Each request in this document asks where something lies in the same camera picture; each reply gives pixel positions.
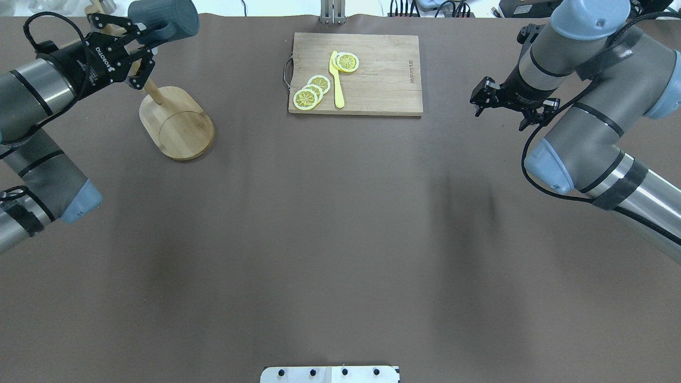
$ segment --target lemon slice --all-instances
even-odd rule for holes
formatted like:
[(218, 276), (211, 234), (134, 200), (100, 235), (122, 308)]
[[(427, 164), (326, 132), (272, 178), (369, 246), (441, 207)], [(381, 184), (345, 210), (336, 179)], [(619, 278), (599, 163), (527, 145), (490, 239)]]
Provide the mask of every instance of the lemon slice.
[(339, 52), (336, 55), (334, 66), (338, 70), (346, 73), (352, 73), (360, 67), (360, 59), (350, 52)]
[(321, 99), (324, 98), (324, 90), (319, 85), (307, 84), (303, 89), (312, 89), (317, 95), (317, 103), (320, 103)]
[(314, 84), (321, 88), (324, 94), (326, 94), (329, 89), (331, 89), (331, 80), (328, 77), (322, 76), (321, 74), (310, 77), (307, 80), (308, 84)]
[(303, 88), (294, 94), (294, 106), (300, 110), (310, 110), (317, 106), (317, 94), (312, 89)]

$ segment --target brown table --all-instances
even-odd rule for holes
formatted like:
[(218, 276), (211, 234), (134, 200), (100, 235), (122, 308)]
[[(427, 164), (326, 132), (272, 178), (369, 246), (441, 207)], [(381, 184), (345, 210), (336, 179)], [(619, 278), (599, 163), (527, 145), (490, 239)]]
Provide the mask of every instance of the brown table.
[[(153, 78), (210, 115), (206, 154), (163, 156), (125, 85), (47, 127), (105, 201), (0, 257), (3, 383), (245, 383), (343, 363), (399, 365), (403, 382), (681, 379), (681, 266), (527, 184), (518, 114), (473, 117), (472, 88), (509, 73), (527, 20), (201, 21)], [(2, 70), (32, 60), (22, 22), (0, 18)], [(678, 22), (646, 30), (679, 48)], [(296, 31), (419, 35), (424, 116), (287, 113)], [(677, 185), (679, 123), (622, 140)], [(0, 183), (20, 179), (2, 165)]]

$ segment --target wooden stand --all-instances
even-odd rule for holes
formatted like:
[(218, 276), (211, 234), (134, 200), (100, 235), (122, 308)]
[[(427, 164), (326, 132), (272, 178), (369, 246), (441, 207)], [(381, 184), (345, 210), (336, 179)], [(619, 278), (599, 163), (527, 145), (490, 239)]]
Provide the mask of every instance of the wooden stand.
[[(99, 0), (91, 0), (86, 12), (102, 12)], [(120, 33), (112, 25), (104, 28), (106, 33)], [(132, 72), (140, 64), (134, 63)], [(186, 161), (203, 154), (215, 137), (210, 117), (184, 90), (177, 87), (156, 87), (149, 78), (144, 85), (149, 93), (140, 104), (140, 119), (159, 150), (168, 157)]]

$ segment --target white bracket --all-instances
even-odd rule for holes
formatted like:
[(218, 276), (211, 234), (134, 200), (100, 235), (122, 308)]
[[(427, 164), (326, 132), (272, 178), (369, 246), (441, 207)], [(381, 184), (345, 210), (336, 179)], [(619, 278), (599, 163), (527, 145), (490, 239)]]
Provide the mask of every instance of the white bracket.
[(400, 367), (268, 367), (260, 383), (400, 383)]
[(322, 24), (345, 24), (345, 0), (321, 0)]

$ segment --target knife handle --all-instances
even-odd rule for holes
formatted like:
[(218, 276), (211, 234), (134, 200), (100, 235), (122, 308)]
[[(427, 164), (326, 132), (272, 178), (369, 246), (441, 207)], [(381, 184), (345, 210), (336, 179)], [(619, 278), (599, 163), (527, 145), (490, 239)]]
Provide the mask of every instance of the knife handle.
[(345, 97), (343, 97), (343, 90), (341, 89), (341, 76), (334, 76), (334, 101), (338, 109), (343, 109), (345, 106)]

